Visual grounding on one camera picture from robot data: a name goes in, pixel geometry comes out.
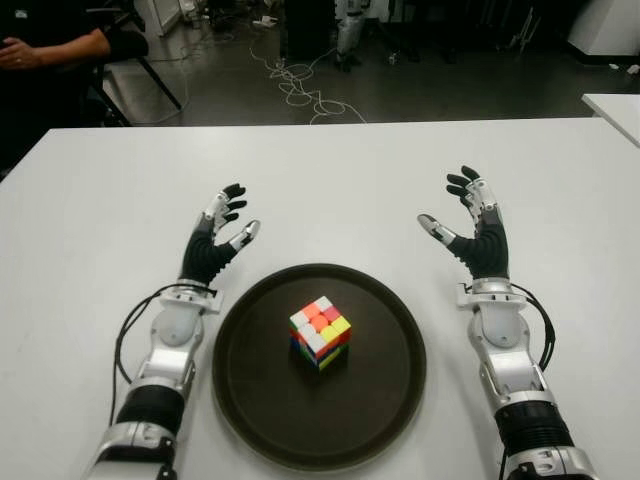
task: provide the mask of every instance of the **black cable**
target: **black cable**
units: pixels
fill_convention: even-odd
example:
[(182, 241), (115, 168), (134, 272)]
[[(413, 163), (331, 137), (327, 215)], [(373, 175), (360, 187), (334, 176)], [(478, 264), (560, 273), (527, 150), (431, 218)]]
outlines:
[(215, 290), (211, 290), (208, 287), (203, 287), (201, 285), (192, 285), (190, 283), (172, 283), (170, 285), (165, 285), (162, 288), (156, 290), (153, 295), (149, 295), (148, 297), (141, 300), (127, 315), (124, 322), (122, 323), (122, 327), (120, 327), (120, 332), (116, 337), (116, 345), (113, 352), (113, 369), (111, 375), (111, 408), (109, 410), (109, 426), (113, 425), (113, 417), (115, 415), (115, 407), (116, 407), (116, 377), (117, 372), (120, 371), (122, 377), (127, 381), (127, 383), (131, 383), (131, 378), (127, 374), (122, 365), (121, 353), (122, 353), (122, 342), (124, 341), (125, 335), (129, 332), (131, 327), (135, 325), (138, 319), (145, 312), (147, 307), (151, 304), (151, 302), (159, 297), (162, 292), (168, 290), (170, 288), (175, 287), (188, 287), (196, 290), (201, 290), (203, 292), (210, 293), (213, 297), (215, 297), (218, 293)]
[(498, 476), (498, 480), (504, 479), (504, 469), (507, 466), (507, 449), (502, 449), (502, 462), (500, 463), (500, 475)]
[[(542, 320), (544, 321), (544, 349), (542, 351), (542, 356), (540, 357), (540, 362), (538, 362), (538, 365), (540, 365), (540, 369), (544, 372), (547, 366), (549, 365), (549, 362), (551, 361), (551, 357), (553, 355), (553, 349), (555, 348), (555, 344), (556, 344), (555, 328), (553, 327), (553, 323), (551, 322), (551, 318), (549, 317), (549, 314), (547, 314), (547, 311), (544, 309), (542, 304), (538, 301), (538, 299), (532, 292), (515, 283), (512, 283), (511, 285), (516, 287), (518, 290), (523, 291), (526, 294), (527, 302), (529, 302), (538, 310), (538, 312), (542, 316)], [(505, 470), (506, 464), (507, 464), (507, 449), (505, 448), (502, 451), (502, 462), (500, 463), (500, 475), (498, 476), (498, 480), (504, 479), (504, 470)]]

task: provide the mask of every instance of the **black sleeve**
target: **black sleeve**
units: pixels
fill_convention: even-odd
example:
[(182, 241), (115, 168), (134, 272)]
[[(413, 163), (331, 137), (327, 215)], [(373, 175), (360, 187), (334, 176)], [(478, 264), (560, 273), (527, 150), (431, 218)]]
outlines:
[(60, 19), (60, 30), (64, 31), (67, 42), (97, 28), (87, 14), (83, 0), (59, 0), (51, 3), (57, 5), (59, 13), (56, 17)]

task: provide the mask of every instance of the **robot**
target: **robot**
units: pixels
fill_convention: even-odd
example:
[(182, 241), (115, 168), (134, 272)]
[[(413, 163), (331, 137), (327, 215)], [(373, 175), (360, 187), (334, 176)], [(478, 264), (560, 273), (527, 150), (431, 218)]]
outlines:
[(447, 176), (447, 191), (469, 210), (474, 238), (457, 235), (430, 215), (419, 215), (418, 222), (473, 276), (471, 294), (460, 287), (458, 304), (473, 312), (469, 340), (504, 444), (507, 479), (598, 480), (587, 454), (574, 446), (542, 368), (529, 352), (529, 326), (518, 313), (526, 298), (514, 292), (509, 280), (498, 203), (477, 172), (462, 167), (462, 174)]
[[(509, 280), (507, 239), (496, 199), (478, 173), (468, 167), (462, 173), (464, 177), (447, 177), (447, 190), (469, 210), (475, 237), (461, 237), (430, 215), (419, 215), (418, 221), (473, 276), (471, 293), (460, 288), (459, 304), (473, 312), (469, 338), (505, 447), (507, 479), (599, 480), (586, 453), (574, 446), (543, 368), (529, 352), (529, 327), (518, 313), (526, 298)], [(156, 292), (165, 309), (151, 327), (151, 352), (132, 379), (115, 421), (112, 407), (110, 426), (86, 479), (177, 478), (172, 468), (176, 435), (195, 377), (193, 356), (203, 337), (202, 317), (219, 309), (218, 294), (208, 286), (260, 228), (252, 221), (228, 242), (214, 243), (219, 230), (238, 218), (235, 210), (246, 205), (232, 201), (244, 193), (235, 184), (213, 199), (191, 234), (178, 283)]]
[(359, 65), (354, 51), (360, 43), (362, 28), (367, 17), (371, 0), (347, 0), (347, 15), (338, 23), (338, 46), (336, 67), (348, 72), (351, 66)]
[[(132, 379), (115, 422), (112, 405), (110, 426), (86, 478), (177, 478), (172, 468), (176, 435), (196, 373), (193, 357), (204, 336), (202, 317), (216, 312), (220, 305), (219, 293), (208, 286), (260, 229), (260, 222), (254, 220), (228, 242), (214, 243), (220, 229), (238, 218), (235, 210), (246, 205), (243, 200), (232, 201), (244, 193), (240, 185), (231, 185), (200, 215), (187, 244), (179, 280), (162, 294), (165, 308), (151, 326), (151, 352)], [(119, 337), (116, 350), (121, 341)]]

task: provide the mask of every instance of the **person's hand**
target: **person's hand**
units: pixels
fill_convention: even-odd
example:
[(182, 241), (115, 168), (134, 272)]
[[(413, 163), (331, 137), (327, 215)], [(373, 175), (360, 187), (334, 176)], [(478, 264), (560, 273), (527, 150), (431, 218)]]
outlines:
[(239, 215), (234, 210), (247, 205), (244, 200), (232, 201), (244, 193), (244, 187), (239, 184), (229, 185), (202, 212), (184, 254), (181, 280), (209, 285), (218, 272), (256, 237), (260, 222), (253, 220), (228, 242), (215, 244), (220, 229), (238, 218)]
[(19, 38), (9, 37), (0, 43), (0, 69), (33, 70), (42, 66), (38, 49)]
[(509, 278), (507, 237), (498, 203), (486, 180), (469, 167), (462, 174), (447, 175), (447, 191), (467, 207), (475, 223), (475, 238), (464, 238), (440, 224), (431, 215), (418, 215), (418, 222), (469, 267), (473, 278)]

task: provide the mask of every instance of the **person's arm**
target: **person's arm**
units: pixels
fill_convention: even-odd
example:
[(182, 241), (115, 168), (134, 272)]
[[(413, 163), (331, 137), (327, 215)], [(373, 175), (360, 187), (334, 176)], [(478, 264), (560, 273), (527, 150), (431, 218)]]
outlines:
[(0, 69), (33, 70), (41, 67), (69, 65), (106, 57), (111, 53), (109, 41), (99, 29), (62, 45), (33, 48), (19, 38), (4, 40), (0, 49)]

